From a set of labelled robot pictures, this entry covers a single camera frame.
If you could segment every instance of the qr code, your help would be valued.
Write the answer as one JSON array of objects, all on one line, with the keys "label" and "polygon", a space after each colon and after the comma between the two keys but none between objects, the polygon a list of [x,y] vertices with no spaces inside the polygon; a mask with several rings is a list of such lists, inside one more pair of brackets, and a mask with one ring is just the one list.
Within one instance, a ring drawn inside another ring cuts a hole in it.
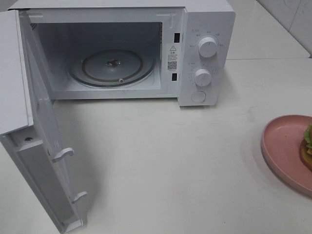
[{"label": "qr code", "polygon": [[177,61],[168,62],[168,70],[176,70]]}]

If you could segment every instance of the control panel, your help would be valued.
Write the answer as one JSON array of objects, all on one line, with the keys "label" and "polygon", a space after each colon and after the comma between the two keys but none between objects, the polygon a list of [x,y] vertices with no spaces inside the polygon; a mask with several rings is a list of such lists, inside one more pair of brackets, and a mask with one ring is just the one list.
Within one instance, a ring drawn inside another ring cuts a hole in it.
[{"label": "control panel", "polygon": [[183,42],[180,106],[215,105],[235,12],[189,12]]}]

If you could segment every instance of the lettuce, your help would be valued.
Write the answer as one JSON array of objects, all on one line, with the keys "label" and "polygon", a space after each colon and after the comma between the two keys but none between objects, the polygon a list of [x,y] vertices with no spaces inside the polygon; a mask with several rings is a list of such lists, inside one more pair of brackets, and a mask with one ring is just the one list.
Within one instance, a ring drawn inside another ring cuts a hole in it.
[{"label": "lettuce", "polygon": [[308,143],[307,144],[307,147],[308,148],[312,148],[312,142],[311,142],[311,139],[310,139],[310,136],[309,136],[309,131],[310,131],[310,129],[311,129],[311,127],[312,127],[312,123],[310,123],[309,125],[308,125],[308,128],[306,129],[306,131],[303,133],[303,138],[306,140],[306,142]]}]

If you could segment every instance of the food on plate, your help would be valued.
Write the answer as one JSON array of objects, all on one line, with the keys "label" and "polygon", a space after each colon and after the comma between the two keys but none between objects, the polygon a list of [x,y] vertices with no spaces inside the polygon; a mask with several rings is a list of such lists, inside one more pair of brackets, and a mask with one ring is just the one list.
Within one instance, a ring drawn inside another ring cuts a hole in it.
[{"label": "food on plate", "polygon": [[312,171],[312,123],[303,133],[303,140],[300,144],[300,159]]}]

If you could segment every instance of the pink plate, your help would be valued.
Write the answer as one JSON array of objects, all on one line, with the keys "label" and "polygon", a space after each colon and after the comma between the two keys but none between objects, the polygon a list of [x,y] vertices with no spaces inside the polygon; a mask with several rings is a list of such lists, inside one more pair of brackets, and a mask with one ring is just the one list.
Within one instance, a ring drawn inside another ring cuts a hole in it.
[{"label": "pink plate", "polygon": [[299,146],[312,117],[281,116],[262,133],[262,154],[269,167],[294,189],[312,196],[312,172],[301,162]]}]

